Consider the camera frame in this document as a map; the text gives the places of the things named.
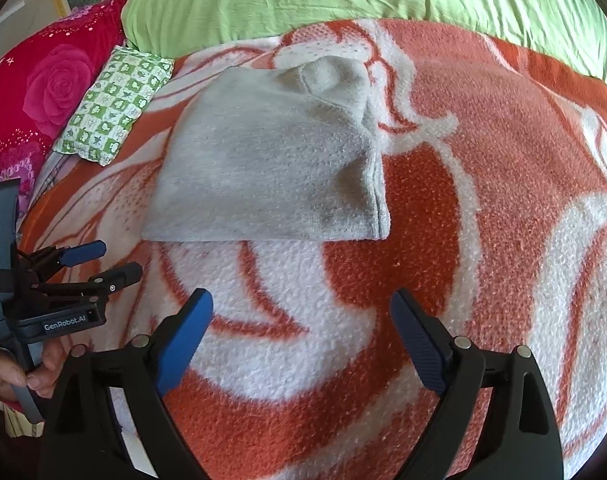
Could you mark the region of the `left hand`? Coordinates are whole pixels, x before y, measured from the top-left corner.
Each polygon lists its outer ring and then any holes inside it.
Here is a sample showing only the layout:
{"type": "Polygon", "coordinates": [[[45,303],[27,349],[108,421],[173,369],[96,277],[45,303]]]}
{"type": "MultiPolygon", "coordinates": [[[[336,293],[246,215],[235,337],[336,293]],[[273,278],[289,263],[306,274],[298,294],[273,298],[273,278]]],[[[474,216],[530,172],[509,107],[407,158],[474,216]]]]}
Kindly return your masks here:
{"type": "Polygon", "coordinates": [[[50,399],[71,348],[71,342],[66,338],[46,341],[41,365],[30,373],[26,373],[8,352],[0,350],[0,401],[15,401],[14,387],[26,387],[43,399],[50,399]]]}

